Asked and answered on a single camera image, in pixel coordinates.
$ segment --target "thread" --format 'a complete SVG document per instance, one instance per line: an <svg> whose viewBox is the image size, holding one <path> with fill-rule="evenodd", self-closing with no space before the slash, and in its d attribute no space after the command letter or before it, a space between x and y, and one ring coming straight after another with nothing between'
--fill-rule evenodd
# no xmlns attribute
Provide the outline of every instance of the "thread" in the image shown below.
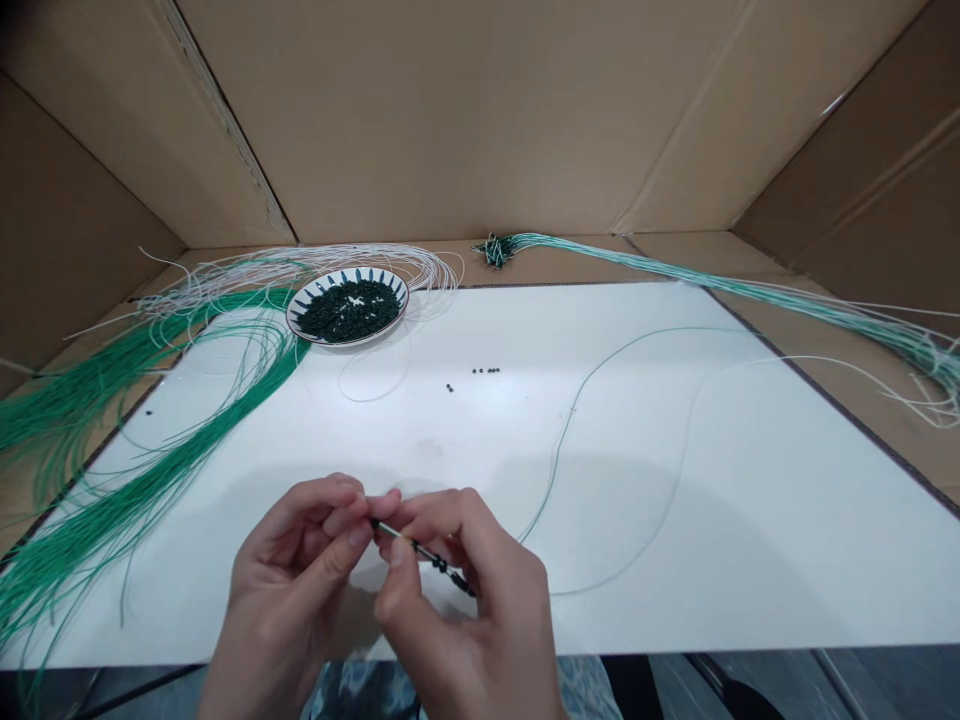
<svg viewBox="0 0 960 720"><path fill-rule="evenodd" d="M916 323L901 320L880 312L878 308L942 317L960 317L958 313L856 303L787 286L733 280L639 255L602 250L537 233L522 233L504 238L491 236L487 242L473 249L483 253L488 264L500 268L516 253L537 246L569 250L703 288L766 302L856 332L880 343L919 369L923 376L938 385L944 394L942 399L934 400L921 388L923 400L899 397L900 402L922 415L933 427L949 429L960 425L960 356L956 352L960 346L960 338L952 338Z"/></svg>

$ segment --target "white board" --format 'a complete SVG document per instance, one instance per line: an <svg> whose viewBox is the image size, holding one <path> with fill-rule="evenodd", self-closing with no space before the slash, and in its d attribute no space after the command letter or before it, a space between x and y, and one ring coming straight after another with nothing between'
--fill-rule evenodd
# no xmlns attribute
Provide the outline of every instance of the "white board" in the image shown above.
<svg viewBox="0 0 960 720"><path fill-rule="evenodd" d="M714 329L634 343L593 375L571 418L528 543L566 592L553 601L558 652L960 641L960 523L706 293L638 283L461 290L360 361L313 349L141 543L123 627L126 563L87 594L48 666L209 658L237 548L300 480L343 471L371 493L472 485L519 534L587 375L675 328ZM206 417L243 351L237 340L191 350L93 469L123 469L137 445ZM468 607L424 572L438 605ZM364 657L391 657L371 615L384 575L370 552L351 579L343 647ZM15 643L2 665L36 666L56 629Z"/></svg>

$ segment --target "needle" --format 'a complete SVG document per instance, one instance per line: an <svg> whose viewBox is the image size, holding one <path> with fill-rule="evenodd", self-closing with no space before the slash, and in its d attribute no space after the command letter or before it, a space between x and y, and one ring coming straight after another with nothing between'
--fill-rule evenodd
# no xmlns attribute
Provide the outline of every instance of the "needle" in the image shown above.
<svg viewBox="0 0 960 720"><path fill-rule="evenodd" d="M477 596L477 594L470 589L470 586L467 584L466 580L464 580L462 577L460 577L460 575L458 575L456 572L454 572L453 570L447 567L447 561L444 560L442 557L438 557L437 555L434 555L432 552L427 550L425 547L423 547L423 545L418 543L416 540L411 540L410 538L404 537L399 532L394 530L392 527L380 522L379 520L370 518L370 525L373 527L374 531L383 530L383 532L385 532L387 535L391 535L400 540L406 540L408 543L413 545L414 550L416 550L418 553L423 555L423 557L429 560L431 565L433 565L440 572L449 576L449 578L453 581L454 585L456 585L458 588L463 590L470 597Z"/></svg>

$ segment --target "bundle of green cords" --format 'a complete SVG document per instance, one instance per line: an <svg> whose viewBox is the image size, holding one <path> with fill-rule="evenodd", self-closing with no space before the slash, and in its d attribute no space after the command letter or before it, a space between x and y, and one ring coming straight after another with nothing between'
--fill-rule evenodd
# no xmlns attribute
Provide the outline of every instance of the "bundle of green cords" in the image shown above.
<svg viewBox="0 0 960 720"><path fill-rule="evenodd" d="M68 599L75 602L106 567L132 552L227 434L290 377L309 347L267 314L192 335L222 312L282 310L292 295L291 289L233 293L142 322L63 374L35 381L39 387L33 392L0 402L0 451L9 451L3 464L37 463L38 505L59 505L63 513L8 554L9 566L0 575L0 651ZM115 422L122 424L123 398L134 384L193 342L224 336L261 348L256 361L241 365L227 399L210 418L146 451L139 466L105 482L84 473L92 433L103 422L112 424L108 413L114 406ZM66 494L72 478L77 485ZM56 496L52 503L51 496Z"/></svg>

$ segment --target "floor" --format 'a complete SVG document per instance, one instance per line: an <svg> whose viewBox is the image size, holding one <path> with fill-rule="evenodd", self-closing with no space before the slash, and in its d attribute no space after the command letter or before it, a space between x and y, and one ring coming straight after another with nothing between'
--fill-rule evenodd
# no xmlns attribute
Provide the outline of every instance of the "floor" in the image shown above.
<svg viewBox="0 0 960 720"><path fill-rule="evenodd" d="M713 653L712 658L731 678L762 693L786 720L960 720L960 646L831 650L819 655L798 650ZM732 720L684 656L657 655L649 660L664 718ZM824 665L835 673L836 682L831 682ZM106 668L92 689L95 671L50 671L44 678L38 717L91 718L91 711L103 703L171 670ZM99 717L192 718L204 677L205 669L193 671ZM17 717L15 684L15 675L0 675L3 717ZM84 695L80 707L78 699Z"/></svg>

